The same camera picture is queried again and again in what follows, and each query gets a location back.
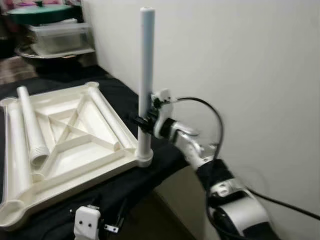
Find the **white pvc pipe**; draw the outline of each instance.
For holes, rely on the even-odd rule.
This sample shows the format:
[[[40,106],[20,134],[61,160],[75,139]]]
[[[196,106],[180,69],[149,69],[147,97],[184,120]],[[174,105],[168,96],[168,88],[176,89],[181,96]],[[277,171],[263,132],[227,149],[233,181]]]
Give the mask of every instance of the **white pvc pipe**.
[[[22,105],[24,124],[29,142],[30,160],[33,165],[40,166],[50,152],[30,102],[27,88],[20,86],[17,88],[17,93]]]
[[[155,10],[143,7],[141,12],[141,79],[139,81],[139,116],[144,118],[151,107],[151,93],[153,84],[154,65],[154,29]],[[138,146],[136,150],[140,167],[147,167],[151,163],[151,135],[138,128]]]
[[[122,130],[121,126],[118,124],[117,120],[115,119],[113,113],[110,109],[106,106],[103,98],[100,95],[100,92],[96,87],[90,86],[88,88],[88,93],[92,100],[94,101],[97,108],[100,110],[101,114],[103,115],[104,119],[109,124],[110,128],[112,128],[114,134],[119,139],[122,146],[126,149],[132,148],[132,144],[130,143],[128,137]]]
[[[9,158],[7,161],[11,161],[11,169],[6,174],[11,175],[10,179],[12,181],[11,183],[7,182],[7,184],[11,186],[8,191],[12,193],[12,197],[18,198],[32,184],[24,119],[18,101],[7,105],[7,114],[7,124],[9,125],[7,133],[9,136],[7,136],[6,148],[8,148],[7,158]]]

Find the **white wall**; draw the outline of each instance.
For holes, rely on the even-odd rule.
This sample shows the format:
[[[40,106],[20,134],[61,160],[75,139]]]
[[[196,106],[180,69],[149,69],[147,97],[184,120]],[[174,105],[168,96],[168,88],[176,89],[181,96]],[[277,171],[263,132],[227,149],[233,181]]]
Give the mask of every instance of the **white wall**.
[[[226,126],[221,156],[234,173],[261,193],[319,213],[319,1],[86,0],[99,64],[134,91],[140,7],[156,8],[154,90],[216,106]],[[215,136],[208,110],[181,104],[177,117]],[[197,239],[215,239],[198,186],[186,168],[157,191]],[[263,204],[283,239],[320,239],[315,220]]]

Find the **floor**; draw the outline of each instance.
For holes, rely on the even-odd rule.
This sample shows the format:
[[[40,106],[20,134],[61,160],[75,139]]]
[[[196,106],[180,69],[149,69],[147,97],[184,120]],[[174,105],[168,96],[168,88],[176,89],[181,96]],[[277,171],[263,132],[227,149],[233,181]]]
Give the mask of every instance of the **floor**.
[[[195,240],[169,208],[152,193],[135,206],[119,235],[110,240]]]

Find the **white plastic tray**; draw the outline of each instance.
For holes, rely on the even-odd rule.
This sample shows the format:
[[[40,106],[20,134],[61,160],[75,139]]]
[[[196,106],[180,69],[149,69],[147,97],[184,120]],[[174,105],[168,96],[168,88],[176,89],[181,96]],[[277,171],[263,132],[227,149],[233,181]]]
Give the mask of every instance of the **white plastic tray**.
[[[29,214],[138,165],[136,138],[98,86],[88,82],[28,97],[33,109],[27,114],[34,114],[49,150],[38,164],[30,157],[28,136],[36,131],[23,114],[23,98],[0,102],[6,134],[1,228],[19,227]]]

